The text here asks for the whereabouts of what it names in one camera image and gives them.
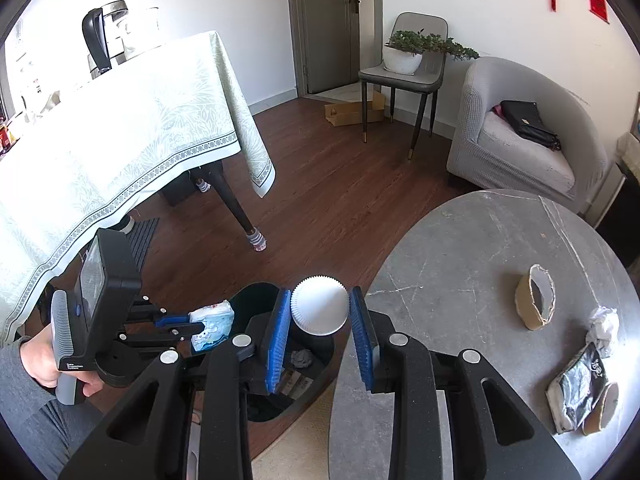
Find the person's left hand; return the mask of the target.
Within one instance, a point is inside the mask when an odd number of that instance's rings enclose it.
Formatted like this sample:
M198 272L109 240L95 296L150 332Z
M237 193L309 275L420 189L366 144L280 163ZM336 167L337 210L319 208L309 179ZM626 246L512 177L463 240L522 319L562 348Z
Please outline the person's left hand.
M43 327L36 335L21 344L20 356L26 373L34 378L40 386L55 388L62 373L56 366L53 353L53 335L51 325ZM84 396L93 396L104 387L104 382L93 370L64 372L64 375L75 377L82 383Z

